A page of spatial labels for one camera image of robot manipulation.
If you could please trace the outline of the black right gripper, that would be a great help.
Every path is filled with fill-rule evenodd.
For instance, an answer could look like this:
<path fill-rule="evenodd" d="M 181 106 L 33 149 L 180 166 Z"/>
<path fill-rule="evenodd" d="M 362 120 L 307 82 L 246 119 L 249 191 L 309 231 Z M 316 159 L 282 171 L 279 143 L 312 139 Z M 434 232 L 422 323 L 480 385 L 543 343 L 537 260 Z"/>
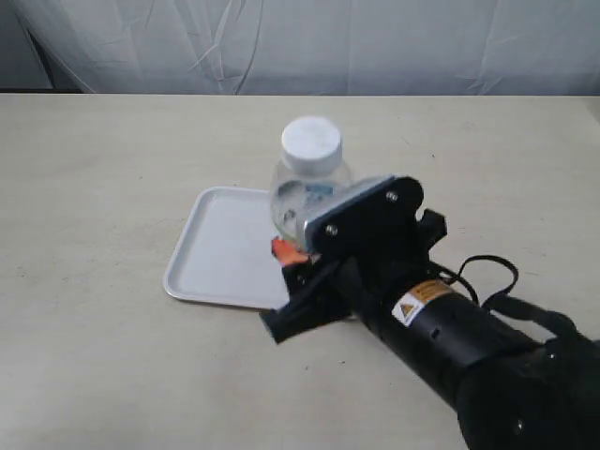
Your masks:
<path fill-rule="evenodd" d="M 271 252 L 285 266 L 289 294 L 285 306 L 261 313 L 277 343 L 351 316 L 387 345 L 450 341 L 449 293 L 426 305 L 412 292 L 423 282 L 440 281 L 426 252 L 377 252 L 326 262 L 279 237 L 271 240 Z"/>

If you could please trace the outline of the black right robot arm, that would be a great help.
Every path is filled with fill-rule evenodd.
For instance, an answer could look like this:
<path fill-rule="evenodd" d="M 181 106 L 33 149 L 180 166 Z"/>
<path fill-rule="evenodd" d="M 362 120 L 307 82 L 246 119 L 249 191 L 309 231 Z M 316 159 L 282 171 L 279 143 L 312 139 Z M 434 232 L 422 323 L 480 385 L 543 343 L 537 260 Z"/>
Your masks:
<path fill-rule="evenodd" d="M 598 447 L 599 345 L 566 316 L 504 295 L 478 305 L 416 242 L 271 251 L 290 294 L 262 315 L 276 342 L 353 315 L 450 406 L 469 448 Z"/>

